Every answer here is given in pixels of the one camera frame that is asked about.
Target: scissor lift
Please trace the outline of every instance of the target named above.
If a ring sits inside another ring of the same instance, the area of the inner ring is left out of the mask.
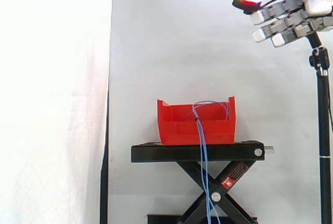
[[[209,194],[214,205],[219,206],[228,217],[220,217],[223,224],[255,224],[257,218],[250,217],[228,194],[229,190],[256,161],[265,160],[265,147],[258,141],[207,146],[208,161],[229,161],[214,179],[209,175]],[[203,189],[201,181],[200,146],[162,146],[160,143],[145,143],[132,146],[132,163],[176,162]],[[182,215],[148,215],[147,224],[205,224],[207,223],[206,194],[202,193]]]

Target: red storage bin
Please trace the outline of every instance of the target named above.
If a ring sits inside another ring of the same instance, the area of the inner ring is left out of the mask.
[[[200,117],[206,144],[232,144],[235,142],[235,97],[220,103],[196,108]],[[170,106],[162,100],[157,102],[158,128],[163,145],[198,145],[199,134],[192,104]]]

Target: warning label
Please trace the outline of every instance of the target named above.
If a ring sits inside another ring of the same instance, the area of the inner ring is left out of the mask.
[[[227,190],[231,189],[248,169],[249,167],[245,163],[239,163],[234,168],[234,170],[222,181],[222,186]]]

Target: white fingertip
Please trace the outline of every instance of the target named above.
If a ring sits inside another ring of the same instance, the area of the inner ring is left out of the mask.
[[[252,37],[255,42],[262,42],[266,39],[266,36],[262,29],[258,29],[255,32],[252,33]]]
[[[265,22],[264,16],[260,11],[254,12],[250,17],[254,25],[259,25]]]
[[[283,39],[282,34],[278,33],[272,37],[272,42],[275,47],[283,46],[286,42]]]

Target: black metal pole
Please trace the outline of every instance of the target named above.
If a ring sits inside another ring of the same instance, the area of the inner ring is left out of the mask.
[[[328,76],[317,71],[322,224],[332,224]]]
[[[328,52],[321,47],[317,33],[308,36],[313,53],[311,65],[317,73],[318,92],[318,128],[319,128],[319,164],[321,187],[321,216],[322,224],[332,224],[331,206],[331,169],[330,169],[330,140],[329,140],[329,84],[328,84]]]

